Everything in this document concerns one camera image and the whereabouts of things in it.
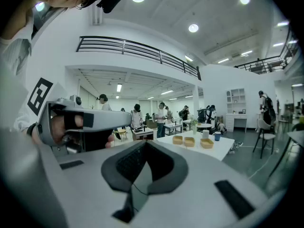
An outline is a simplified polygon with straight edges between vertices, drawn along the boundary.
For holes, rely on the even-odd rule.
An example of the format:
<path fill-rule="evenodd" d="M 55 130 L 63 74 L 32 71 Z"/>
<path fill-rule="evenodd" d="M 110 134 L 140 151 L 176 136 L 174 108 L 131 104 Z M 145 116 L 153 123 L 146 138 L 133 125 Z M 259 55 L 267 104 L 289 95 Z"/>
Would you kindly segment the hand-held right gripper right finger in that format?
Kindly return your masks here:
<path fill-rule="evenodd" d="M 132 228 L 253 228 L 275 208 L 277 197 L 268 198 L 248 178 L 211 156 L 164 144 L 183 156 L 189 167 L 185 181 L 172 193 L 146 196 L 152 173 L 148 164 L 132 187 L 138 210 Z M 228 180 L 253 206 L 254 211 L 239 219 L 215 183 Z"/>

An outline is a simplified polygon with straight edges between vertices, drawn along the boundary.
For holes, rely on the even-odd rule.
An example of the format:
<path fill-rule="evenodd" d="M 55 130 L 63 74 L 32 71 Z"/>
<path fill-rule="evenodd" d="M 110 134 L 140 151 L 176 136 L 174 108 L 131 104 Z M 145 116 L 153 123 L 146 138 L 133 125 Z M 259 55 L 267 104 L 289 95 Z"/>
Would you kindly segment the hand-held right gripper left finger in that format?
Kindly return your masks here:
<path fill-rule="evenodd" d="M 82 164 L 60 170 L 63 179 L 56 186 L 59 189 L 69 228 L 148 228 L 148 214 L 139 205 L 146 196 L 136 191 L 135 217 L 129 223 L 113 217 L 123 209 L 126 192 L 113 190 L 102 176 L 102 164 L 109 157 L 130 147 L 127 142 L 109 149 L 60 156 L 59 164 L 81 161 Z"/>

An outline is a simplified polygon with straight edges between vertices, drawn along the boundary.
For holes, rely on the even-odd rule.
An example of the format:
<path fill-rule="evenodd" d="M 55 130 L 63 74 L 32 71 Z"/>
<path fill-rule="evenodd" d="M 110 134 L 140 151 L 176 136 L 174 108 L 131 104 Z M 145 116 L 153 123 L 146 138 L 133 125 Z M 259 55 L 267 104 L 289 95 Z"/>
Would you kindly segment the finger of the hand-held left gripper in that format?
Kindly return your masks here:
<path fill-rule="evenodd" d="M 132 121 L 129 112 L 89 110 L 83 111 L 83 131 L 105 131 L 128 126 Z"/>

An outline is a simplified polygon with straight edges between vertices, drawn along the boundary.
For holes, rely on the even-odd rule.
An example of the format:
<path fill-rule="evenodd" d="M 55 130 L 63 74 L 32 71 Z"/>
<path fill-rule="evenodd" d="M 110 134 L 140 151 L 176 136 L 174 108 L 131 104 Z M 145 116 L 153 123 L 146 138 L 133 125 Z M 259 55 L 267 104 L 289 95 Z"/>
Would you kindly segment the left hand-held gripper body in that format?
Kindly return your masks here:
<path fill-rule="evenodd" d="M 77 95 L 72 95 L 69 99 L 59 98 L 55 101 L 46 101 L 52 86 L 52 82 L 40 78 L 29 97 L 27 106 L 35 115 L 40 116 L 39 121 L 34 124 L 40 140 L 49 146 L 60 146 L 73 142 L 68 139 L 71 132 L 83 130 L 83 126 L 77 126 L 75 122 L 76 116 L 83 116 L 82 102 Z M 61 138 L 60 142 L 56 142 L 54 139 L 55 128 L 52 125 L 52 118 L 58 115 L 64 118 L 64 136 L 67 137 L 67 139 Z"/>

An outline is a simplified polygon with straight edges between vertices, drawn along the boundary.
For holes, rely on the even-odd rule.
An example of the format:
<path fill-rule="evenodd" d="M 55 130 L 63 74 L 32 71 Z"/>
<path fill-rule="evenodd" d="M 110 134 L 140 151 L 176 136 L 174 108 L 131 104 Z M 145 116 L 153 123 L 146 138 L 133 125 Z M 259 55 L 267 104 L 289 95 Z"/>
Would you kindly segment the person's left forearm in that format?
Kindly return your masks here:
<path fill-rule="evenodd" d="M 32 124 L 26 129 L 26 134 L 29 135 L 35 144 L 43 144 L 40 134 L 38 132 L 38 125 L 36 123 Z"/>

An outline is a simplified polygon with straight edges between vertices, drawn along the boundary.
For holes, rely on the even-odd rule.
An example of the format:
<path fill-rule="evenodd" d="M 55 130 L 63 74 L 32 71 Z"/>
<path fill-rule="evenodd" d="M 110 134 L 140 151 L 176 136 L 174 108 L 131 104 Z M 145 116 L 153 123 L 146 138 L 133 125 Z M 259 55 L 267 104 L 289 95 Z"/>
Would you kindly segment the person's left hand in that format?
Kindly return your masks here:
<path fill-rule="evenodd" d="M 80 115 L 75 115 L 74 122 L 77 127 L 82 127 L 83 117 Z M 63 115 L 54 116 L 51 119 L 51 126 L 52 126 L 52 134 L 53 134 L 54 142 L 56 144 L 62 143 L 62 139 L 66 133 L 64 116 Z"/>

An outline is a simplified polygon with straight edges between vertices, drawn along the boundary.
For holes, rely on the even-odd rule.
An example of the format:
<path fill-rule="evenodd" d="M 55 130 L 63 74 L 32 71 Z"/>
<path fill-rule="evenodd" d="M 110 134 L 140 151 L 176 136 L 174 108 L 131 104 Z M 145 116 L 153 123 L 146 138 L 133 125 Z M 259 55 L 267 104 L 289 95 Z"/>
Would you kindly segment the light wooden side table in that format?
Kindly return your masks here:
<path fill-rule="evenodd" d="M 115 129 L 114 130 L 114 135 L 116 136 L 117 139 L 121 140 L 122 136 L 124 135 L 126 138 L 126 130 L 125 129 Z"/>

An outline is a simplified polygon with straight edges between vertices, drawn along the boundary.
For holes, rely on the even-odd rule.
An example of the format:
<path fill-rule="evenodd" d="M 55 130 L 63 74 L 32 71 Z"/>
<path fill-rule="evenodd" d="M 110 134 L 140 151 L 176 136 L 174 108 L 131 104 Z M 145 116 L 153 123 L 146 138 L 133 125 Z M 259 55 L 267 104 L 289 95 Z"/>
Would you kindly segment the white desk brown sides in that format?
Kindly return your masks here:
<path fill-rule="evenodd" d="M 154 139 L 154 131 L 150 128 L 142 128 L 142 129 L 134 129 L 133 140 L 153 140 Z"/>

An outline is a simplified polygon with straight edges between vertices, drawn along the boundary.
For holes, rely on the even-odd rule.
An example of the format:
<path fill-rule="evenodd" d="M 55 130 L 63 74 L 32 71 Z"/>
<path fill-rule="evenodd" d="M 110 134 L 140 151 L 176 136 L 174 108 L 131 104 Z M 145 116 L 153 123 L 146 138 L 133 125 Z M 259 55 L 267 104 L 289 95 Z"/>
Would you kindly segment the person's striped white shirt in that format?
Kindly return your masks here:
<path fill-rule="evenodd" d="M 0 33 L 0 128 L 31 135 L 25 98 L 27 60 L 32 53 L 32 9 L 17 9 Z"/>

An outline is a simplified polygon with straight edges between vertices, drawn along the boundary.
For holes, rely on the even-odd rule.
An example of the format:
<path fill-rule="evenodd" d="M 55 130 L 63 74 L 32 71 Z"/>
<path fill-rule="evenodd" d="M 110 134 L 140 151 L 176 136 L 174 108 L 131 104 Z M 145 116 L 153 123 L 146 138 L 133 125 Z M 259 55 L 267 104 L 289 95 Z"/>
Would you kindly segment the white cabinet desk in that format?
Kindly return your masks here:
<path fill-rule="evenodd" d="M 226 129 L 233 132 L 235 129 L 247 131 L 247 106 L 244 88 L 231 89 L 226 92 L 227 113 Z"/>

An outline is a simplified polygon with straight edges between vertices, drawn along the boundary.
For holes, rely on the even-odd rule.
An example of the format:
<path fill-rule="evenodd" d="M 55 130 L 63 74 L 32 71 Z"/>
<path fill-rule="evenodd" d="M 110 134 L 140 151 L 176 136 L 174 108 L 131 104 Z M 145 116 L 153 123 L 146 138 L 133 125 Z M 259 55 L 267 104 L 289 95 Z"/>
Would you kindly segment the black balcony railing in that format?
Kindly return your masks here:
<path fill-rule="evenodd" d="M 273 43 L 267 55 L 254 61 L 234 66 L 258 75 L 284 70 L 299 51 L 298 38 L 289 26 L 283 40 Z"/>
<path fill-rule="evenodd" d="M 198 67 L 163 50 L 132 40 L 108 36 L 80 36 L 76 52 L 109 52 L 144 58 L 201 80 Z"/>

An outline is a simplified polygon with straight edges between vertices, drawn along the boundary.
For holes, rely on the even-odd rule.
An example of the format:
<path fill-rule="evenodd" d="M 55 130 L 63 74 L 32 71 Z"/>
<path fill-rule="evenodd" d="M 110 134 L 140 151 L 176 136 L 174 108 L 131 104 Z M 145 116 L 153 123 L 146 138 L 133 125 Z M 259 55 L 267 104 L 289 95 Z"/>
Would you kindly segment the black chair white seat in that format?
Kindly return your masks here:
<path fill-rule="evenodd" d="M 262 159 L 263 151 L 269 141 L 271 141 L 271 154 L 273 154 L 276 135 L 274 132 L 274 128 L 271 125 L 267 124 L 262 118 L 259 118 L 257 120 L 257 126 L 259 129 L 259 132 L 258 132 L 258 137 L 257 137 L 256 143 L 255 143 L 253 152 L 255 152 L 255 150 L 257 148 L 257 144 L 258 144 L 259 140 L 261 140 L 262 145 L 261 145 L 260 158 Z"/>

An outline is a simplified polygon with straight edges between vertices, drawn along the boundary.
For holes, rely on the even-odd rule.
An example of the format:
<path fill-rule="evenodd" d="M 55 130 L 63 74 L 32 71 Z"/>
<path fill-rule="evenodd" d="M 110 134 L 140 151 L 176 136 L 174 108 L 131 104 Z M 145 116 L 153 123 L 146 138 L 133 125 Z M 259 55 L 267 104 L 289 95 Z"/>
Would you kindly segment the rectangular table black legs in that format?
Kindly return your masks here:
<path fill-rule="evenodd" d="M 282 161 L 284 155 L 286 154 L 289 144 L 291 142 L 296 143 L 301 148 L 300 151 L 304 150 L 304 130 L 288 132 L 287 135 L 288 135 L 288 140 L 282 151 L 282 155 L 281 155 L 280 159 L 278 160 L 277 164 L 275 165 L 275 167 L 273 168 L 273 170 L 271 171 L 271 173 L 269 174 L 269 177 L 271 177 L 273 175 L 273 173 L 276 171 L 276 169 L 279 166 L 280 162 Z"/>

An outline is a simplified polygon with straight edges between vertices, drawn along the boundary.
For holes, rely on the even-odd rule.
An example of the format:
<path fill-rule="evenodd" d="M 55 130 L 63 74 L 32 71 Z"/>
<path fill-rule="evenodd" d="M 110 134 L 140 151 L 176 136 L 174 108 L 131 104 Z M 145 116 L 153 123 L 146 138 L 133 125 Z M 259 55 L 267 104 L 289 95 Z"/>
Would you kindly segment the white desk black frame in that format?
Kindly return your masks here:
<path fill-rule="evenodd" d="M 183 132 L 182 124 L 177 124 L 177 123 L 165 124 L 164 129 L 165 129 L 165 135 L 167 136 L 171 136 Z"/>

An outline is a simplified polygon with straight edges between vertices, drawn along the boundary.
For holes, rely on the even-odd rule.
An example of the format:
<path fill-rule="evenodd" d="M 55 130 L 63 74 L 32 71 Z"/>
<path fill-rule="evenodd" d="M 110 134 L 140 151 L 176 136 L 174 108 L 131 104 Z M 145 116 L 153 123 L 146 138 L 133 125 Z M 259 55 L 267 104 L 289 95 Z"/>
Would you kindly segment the black frame machine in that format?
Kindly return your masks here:
<path fill-rule="evenodd" d="M 215 105 L 208 105 L 205 109 L 198 110 L 198 122 L 211 124 L 211 128 L 215 128 L 217 113 Z"/>

